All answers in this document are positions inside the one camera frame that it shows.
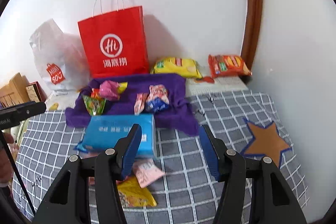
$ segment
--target screw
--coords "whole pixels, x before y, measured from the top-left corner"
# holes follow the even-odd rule
[[[236,155],[236,151],[233,150],[233,149],[228,149],[228,150],[226,151],[226,153],[227,153],[229,156],[234,156],[234,155]]]
[[[72,156],[70,156],[69,160],[71,162],[74,162],[74,161],[78,160],[78,156],[77,155],[72,155]]]
[[[106,155],[113,155],[116,151],[113,148],[109,148],[105,150]]]
[[[267,164],[272,163],[272,159],[271,159],[270,157],[265,157],[263,160],[264,160],[264,162],[267,163]]]

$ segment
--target blue tissue pack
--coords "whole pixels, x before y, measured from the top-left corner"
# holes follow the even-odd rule
[[[153,114],[92,116],[83,140],[78,146],[87,152],[113,148],[120,138],[127,136],[135,123],[139,124],[142,130],[141,143],[136,157],[156,157],[156,130]]]

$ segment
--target yellow snack bag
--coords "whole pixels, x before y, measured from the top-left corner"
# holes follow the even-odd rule
[[[167,57],[156,62],[151,71],[151,74],[155,73],[177,73],[185,78],[202,78],[194,60],[177,57]]]
[[[141,188],[136,177],[129,177],[118,186],[122,207],[155,207],[156,201],[147,188]]]

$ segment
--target gray checkered bed sheet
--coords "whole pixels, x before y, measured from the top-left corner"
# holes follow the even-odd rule
[[[296,159],[293,143],[280,123],[273,100],[263,93],[249,90],[211,93],[188,98],[200,124],[208,124],[216,138],[228,148],[240,152],[251,133],[243,118],[266,126],[275,121],[279,135],[293,148],[283,153],[281,172],[292,188],[301,207],[309,200],[305,176]],[[69,128],[64,111],[46,112],[33,117],[23,137],[16,165],[37,209],[58,171],[82,139],[84,128]],[[210,175],[198,137],[189,137],[178,130],[157,128],[155,164],[166,176],[148,186],[157,207],[124,208],[129,224],[192,224],[212,223],[223,183]],[[17,178],[13,180],[13,196],[19,209],[30,219],[33,215]],[[99,223],[95,189],[89,189],[92,223]],[[248,223],[251,205],[251,180],[246,180],[242,223]]]

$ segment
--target candy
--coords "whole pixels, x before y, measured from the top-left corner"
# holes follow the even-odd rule
[[[91,116],[102,115],[105,107],[105,99],[95,99],[87,95],[82,95],[86,110]]]
[[[99,88],[101,97],[109,101],[117,101],[120,99],[120,94],[127,88],[127,82],[118,83],[110,80],[104,81]]]
[[[153,159],[136,161],[132,169],[141,188],[147,187],[165,174],[155,166]]]
[[[149,90],[146,111],[155,113],[169,108],[168,93],[164,85],[151,85]]]
[[[145,108],[145,101],[148,93],[138,93],[134,104],[134,114],[139,115]]]

